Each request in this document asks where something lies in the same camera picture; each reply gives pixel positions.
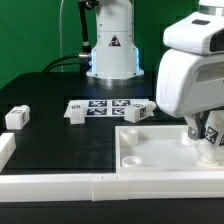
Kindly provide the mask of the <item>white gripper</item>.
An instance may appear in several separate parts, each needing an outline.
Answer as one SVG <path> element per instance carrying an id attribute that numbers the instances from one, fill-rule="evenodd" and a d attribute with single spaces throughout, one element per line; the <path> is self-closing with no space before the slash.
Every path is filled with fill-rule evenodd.
<path id="1" fill-rule="evenodd" d="M 188 137 L 198 140 L 203 114 L 197 112 L 224 106 L 224 16 L 193 13 L 166 28 L 163 42 L 169 50 L 159 66 L 157 105 L 185 116 Z"/>

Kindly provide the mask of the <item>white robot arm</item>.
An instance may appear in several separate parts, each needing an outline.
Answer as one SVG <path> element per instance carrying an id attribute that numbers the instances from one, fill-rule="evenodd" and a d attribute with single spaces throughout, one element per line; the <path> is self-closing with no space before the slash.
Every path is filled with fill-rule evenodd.
<path id="1" fill-rule="evenodd" d="M 143 75 L 130 0 L 99 0 L 96 21 L 88 79 L 111 86 Z M 196 12 L 165 29 L 163 43 L 169 50 L 159 65 L 156 103 L 183 117 L 188 136 L 197 140 L 203 113 L 224 106 L 224 0 L 199 0 Z"/>

